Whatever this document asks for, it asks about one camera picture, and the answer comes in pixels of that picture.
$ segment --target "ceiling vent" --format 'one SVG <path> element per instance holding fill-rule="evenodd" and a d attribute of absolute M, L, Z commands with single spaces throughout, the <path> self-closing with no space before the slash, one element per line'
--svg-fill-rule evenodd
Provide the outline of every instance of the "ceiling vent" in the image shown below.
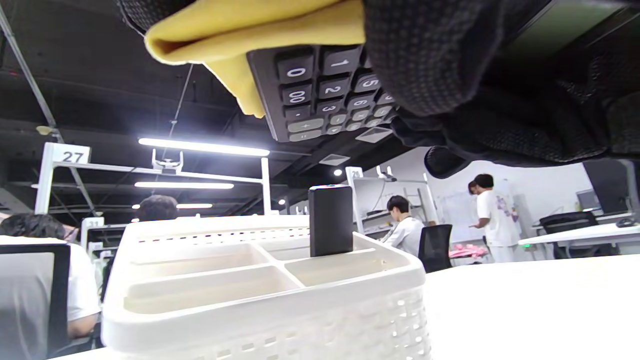
<path fill-rule="evenodd" d="M 362 135 L 358 136 L 356 140 L 360 140 L 363 142 L 376 143 L 386 138 L 391 133 L 393 133 L 391 129 L 385 129 L 384 127 L 372 127 L 369 130 L 362 133 Z"/>
<path fill-rule="evenodd" d="M 336 167 L 341 163 L 347 161 L 348 159 L 351 159 L 351 158 L 349 156 L 331 154 L 326 158 L 320 160 L 320 164 L 331 165 L 333 167 Z"/>

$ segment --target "ceiling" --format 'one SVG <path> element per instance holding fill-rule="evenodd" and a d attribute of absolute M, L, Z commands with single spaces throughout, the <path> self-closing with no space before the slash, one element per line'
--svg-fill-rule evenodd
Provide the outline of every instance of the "ceiling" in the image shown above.
<path fill-rule="evenodd" d="M 121 20 L 109 0 L 0 0 L 20 49 L 51 108 L 67 143 L 90 146 L 92 163 L 151 167 L 152 149 L 140 137 L 167 137 L 189 66 L 153 60 L 142 38 Z M 33 208 L 43 145 L 54 141 L 36 126 L 46 119 L 3 35 L 0 35 L 0 187 Z M 229 143 L 271 150 L 269 171 L 274 208 L 287 195 L 303 200 L 310 186 L 339 183 L 332 168 L 318 161 L 329 154 L 350 156 L 342 166 L 364 169 L 387 161 L 408 148 L 389 136 L 376 144 L 355 137 L 365 130 L 323 136 L 301 143 L 277 143 L 266 123 L 243 115 L 236 100 L 204 67 L 194 66 L 173 132 L 177 140 Z M 167 157 L 175 158 L 171 152 Z M 186 152 L 183 171 L 260 177 L 260 161 L 241 156 Z M 155 176 L 79 170 L 97 211 L 107 224 L 129 222 L 131 205 L 151 191 L 136 181 Z M 259 184 L 236 184 L 232 190 L 163 190 L 181 203 L 206 202 L 202 216 L 262 213 Z M 66 168 L 54 173 L 50 212 L 76 225 L 89 207 Z M 10 201 L 0 202 L 15 211 Z M 192 216 L 195 210 L 181 210 Z"/>

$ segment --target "plastic organizer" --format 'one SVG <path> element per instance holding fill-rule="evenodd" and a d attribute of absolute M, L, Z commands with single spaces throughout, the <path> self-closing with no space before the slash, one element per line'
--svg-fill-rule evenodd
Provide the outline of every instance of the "plastic organizer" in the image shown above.
<path fill-rule="evenodd" d="M 309 257 L 305 215 L 127 226 L 103 342 L 135 360 L 429 359 L 424 269 L 354 233 Z"/>

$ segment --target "black calculator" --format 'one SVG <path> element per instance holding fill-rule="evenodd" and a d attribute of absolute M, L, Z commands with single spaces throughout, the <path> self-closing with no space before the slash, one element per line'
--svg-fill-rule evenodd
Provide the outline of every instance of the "black calculator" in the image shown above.
<path fill-rule="evenodd" d="M 262 49 L 247 57 L 279 142 L 389 124 L 395 117 L 395 100 L 362 45 Z"/>

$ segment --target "computer mouse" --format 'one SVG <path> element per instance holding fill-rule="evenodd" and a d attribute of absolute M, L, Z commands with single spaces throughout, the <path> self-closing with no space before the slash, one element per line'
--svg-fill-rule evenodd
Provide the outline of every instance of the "computer mouse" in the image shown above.
<path fill-rule="evenodd" d="M 630 227 L 630 226 L 636 226 L 636 225 L 637 225 L 636 221 L 632 218 L 624 218 L 616 223 L 616 226 L 618 227 Z"/>

